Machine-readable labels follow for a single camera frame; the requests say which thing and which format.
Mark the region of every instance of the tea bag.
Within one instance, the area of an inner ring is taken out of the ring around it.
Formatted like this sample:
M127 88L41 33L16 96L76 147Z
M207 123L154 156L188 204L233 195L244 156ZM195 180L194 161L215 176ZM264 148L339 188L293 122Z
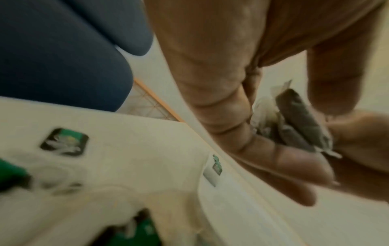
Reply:
M256 133L308 152L325 152L341 156L332 151L332 137L304 104L291 81L272 88L273 100L261 98L254 106L251 125Z

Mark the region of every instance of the orange strip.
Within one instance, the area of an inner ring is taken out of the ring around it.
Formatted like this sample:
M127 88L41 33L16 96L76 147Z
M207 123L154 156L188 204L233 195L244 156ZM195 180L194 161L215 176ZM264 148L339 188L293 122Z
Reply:
M149 94L152 98L154 98L159 104L161 104L162 107L164 107L179 122L185 122L181 117L179 117L179 115L174 110L171 109L171 107L167 105L167 103L162 101L162 99L160 99L150 88L148 88L145 84L143 84L143 82L141 82L139 79L136 78L134 78L134 82L137 83L137 85L139 85L143 90L145 90L147 94Z

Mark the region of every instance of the floor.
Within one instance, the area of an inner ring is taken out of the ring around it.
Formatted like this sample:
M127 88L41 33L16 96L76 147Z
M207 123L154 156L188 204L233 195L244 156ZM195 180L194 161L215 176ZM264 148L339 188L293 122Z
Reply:
M183 102L157 41L154 41L150 52L144 57L134 57L124 51L122 53L130 63L135 77L150 87L215 150L220 151ZM388 57L389 18L386 18L365 79L363 98L358 107L389 113ZM301 95L305 95L307 80L305 66L305 54L300 53L265 68L258 96L268 95L270 87L290 79L293 79L293 88ZM224 159L235 165L240 174L282 214L308 244L362 246L367 244L367 240L376 240L375 245L384 245L377 240L383 237L379 234L380 228L387 226L389 220L387 205L367 201L359 201L358 205L355 205L352 197L319 189L319 204L315 208L305 209L269 189L237 166L227 155L222 155Z

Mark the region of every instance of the white table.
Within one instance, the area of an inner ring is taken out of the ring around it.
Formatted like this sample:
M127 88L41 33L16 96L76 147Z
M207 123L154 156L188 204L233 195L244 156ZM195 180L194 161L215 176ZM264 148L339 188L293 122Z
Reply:
M303 245L275 211L224 160L216 188L201 175L210 153L185 123L1 98L0 150L35 153L87 169L89 186L121 185L138 193L197 191L209 222L227 245ZM57 127L85 133L84 155L42 151Z

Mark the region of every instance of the dark blue cushion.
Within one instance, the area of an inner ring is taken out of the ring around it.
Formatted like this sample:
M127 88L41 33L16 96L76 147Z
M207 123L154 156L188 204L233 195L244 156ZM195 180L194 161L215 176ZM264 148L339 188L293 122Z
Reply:
M61 1L1 1L0 33L0 96L115 111L130 92L125 58Z
M141 0L63 0L112 43L145 55L153 42Z

